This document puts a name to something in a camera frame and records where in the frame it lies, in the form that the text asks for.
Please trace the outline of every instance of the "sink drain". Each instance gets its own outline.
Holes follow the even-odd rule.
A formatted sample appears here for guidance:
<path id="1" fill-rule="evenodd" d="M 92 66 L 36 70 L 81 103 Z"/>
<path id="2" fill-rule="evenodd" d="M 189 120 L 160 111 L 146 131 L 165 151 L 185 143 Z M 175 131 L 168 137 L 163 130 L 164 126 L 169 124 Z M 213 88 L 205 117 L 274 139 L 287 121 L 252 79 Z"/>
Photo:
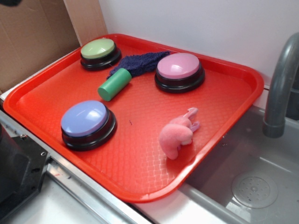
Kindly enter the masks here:
<path id="1" fill-rule="evenodd" d="M 275 182 L 261 172 L 239 174 L 233 180 L 232 191 L 241 204 L 254 209 L 271 205 L 278 195 Z"/>

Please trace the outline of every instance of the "tray rim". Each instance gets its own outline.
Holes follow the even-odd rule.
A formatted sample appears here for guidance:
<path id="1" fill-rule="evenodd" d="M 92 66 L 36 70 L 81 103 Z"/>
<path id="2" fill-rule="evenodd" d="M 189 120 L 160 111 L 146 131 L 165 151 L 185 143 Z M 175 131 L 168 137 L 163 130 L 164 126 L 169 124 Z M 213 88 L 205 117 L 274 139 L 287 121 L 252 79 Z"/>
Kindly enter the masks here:
<path id="1" fill-rule="evenodd" d="M 222 136 L 227 133 L 230 128 L 239 120 L 239 118 L 252 106 L 254 101 L 262 94 L 264 82 L 261 77 L 261 75 L 254 69 L 247 67 L 245 65 L 236 64 L 234 62 L 225 61 L 222 59 L 210 57 L 201 55 L 198 53 L 190 52 L 183 49 L 178 49 L 175 47 L 166 46 L 163 44 L 147 41 L 144 39 L 139 39 L 136 37 L 124 35 L 124 34 L 109 34 L 104 35 L 99 38 L 123 38 L 123 39 L 130 39 L 134 41 L 139 41 L 140 44 L 154 44 L 158 45 L 159 48 L 163 48 L 165 50 L 169 50 L 171 52 L 186 52 L 186 53 L 193 53 L 195 54 L 200 61 L 203 64 L 205 64 L 205 61 L 213 62 L 218 65 L 225 66 L 227 69 L 237 69 L 238 71 L 243 71 L 244 75 L 242 79 L 248 83 L 252 82 L 253 84 L 249 84 L 252 88 L 251 95 L 243 102 L 243 104 L 234 112 L 234 114 L 223 124 L 223 126 L 211 137 L 211 140 L 205 144 L 200 152 L 195 155 L 195 157 L 185 166 L 184 169 L 181 170 L 181 172 L 173 179 L 172 182 L 170 182 L 167 186 L 164 188 L 151 192 L 148 194 L 139 194 L 139 193 L 131 193 L 126 192 L 123 194 L 123 190 L 119 185 L 114 184 L 112 181 L 110 181 L 106 176 L 102 175 L 101 179 L 105 179 L 105 183 L 100 183 L 97 179 L 93 178 L 97 183 L 101 184 L 103 187 L 111 191 L 114 195 L 116 195 L 118 198 L 130 202 L 130 203 L 145 203 L 157 200 L 159 198 L 165 197 L 169 194 L 171 194 L 173 191 L 175 191 L 179 186 L 184 182 L 184 180 L 190 175 L 190 173 L 197 167 L 197 165 L 205 158 L 205 156 L 210 152 L 210 150 L 213 149 L 213 147 L 220 141 Z M 28 130 L 30 130 L 32 133 L 36 135 L 36 131 L 32 131 L 32 127 L 35 127 L 35 125 L 30 122 L 29 120 L 26 120 L 21 113 L 14 110 L 14 105 L 17 103 L 23 95 L 25 95 L 30 90 L 34 89 L 35 87 L 39 86 L 46 80 L 48 80 L 50 77 L 56 75 L 57 72 L 63 70 L 67 65 L 73 64 L 73 59 L 79 59 L 78 58 L 78 52 L 80 51 L 82 47 L 74 50 L 73 52 L 67 54 L 66 56 L 62 57 L 52 65 L 50 65 L 48 68 L 42 70 L 40 73 L 37 73 L 37 75 L 31 77 L 18 87 L 16 87 L 14 90 L 12 90 L 9 95 L 6 97 L 3 103 L 4 110 L 10 114 L 15 120 L 20 122 L 24 127 L 26 127 Z M 44 140 L 47 139 L 48 136 L 45 136 L 43 132 L 42 134 L 37 135 L 40 139 Z M 53 142 L 50 145 L 52 148 L 60 147 L 60 145 L 57 142 Z M 76 157 L 78 160 L 81 160 L 79 157 L 77 157 L 74 154 L 71 154 L 70 152 L 67 153 L 64 152 L 62 155 L 67 160 L 69 160 L 69 156 Z M 79 165 L 76 165 L 79 169 L 86 172 L 87 170 L 91 169 L 87 164 L 80 163 Z"/>

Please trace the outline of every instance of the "white wall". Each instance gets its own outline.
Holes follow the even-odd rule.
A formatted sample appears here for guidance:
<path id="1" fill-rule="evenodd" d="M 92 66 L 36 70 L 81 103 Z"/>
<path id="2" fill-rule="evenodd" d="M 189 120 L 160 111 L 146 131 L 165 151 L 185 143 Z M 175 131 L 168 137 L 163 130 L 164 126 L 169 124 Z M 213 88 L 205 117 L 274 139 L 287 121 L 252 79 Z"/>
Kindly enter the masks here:
<path id="1" fill-rule="evenodd" d="M 298 0 L 99 0 L 108 32 L 247 65 L 270 84 Z"/>

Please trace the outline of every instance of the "purple button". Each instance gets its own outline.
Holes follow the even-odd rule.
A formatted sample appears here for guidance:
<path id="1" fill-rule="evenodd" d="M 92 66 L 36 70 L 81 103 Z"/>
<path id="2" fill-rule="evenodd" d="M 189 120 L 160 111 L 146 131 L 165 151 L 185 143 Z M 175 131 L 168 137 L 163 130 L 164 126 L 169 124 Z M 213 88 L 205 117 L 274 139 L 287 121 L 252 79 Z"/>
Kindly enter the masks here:
<path id="1" fill-rule="evenodd" d="M 176 53 L 161 59 L 157 68 L 164 78 L 187 78 L 199 69 L 199 59 L 192 54 Z"/>
<path id="2" fill-rule="evenodd" d="M 61 127 L 71 137 L 83 137 L 101 128 L 106 119 L 106 107 L 88 100 L 71 107 L 62 117 Z"/>

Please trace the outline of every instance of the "pink button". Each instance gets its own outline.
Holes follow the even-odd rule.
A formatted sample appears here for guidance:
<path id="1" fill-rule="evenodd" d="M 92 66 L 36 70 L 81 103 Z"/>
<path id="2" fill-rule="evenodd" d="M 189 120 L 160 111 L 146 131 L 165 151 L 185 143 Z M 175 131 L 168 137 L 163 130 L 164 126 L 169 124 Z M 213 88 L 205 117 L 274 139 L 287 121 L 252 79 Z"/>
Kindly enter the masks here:
<path id="1" fill-rule="evenodd" d="M 199 69 L 199 59 L 188 53 L 166 56 L 158 63 L 161 76 L 168 79 L 182 79 L 193 75 Z"/>

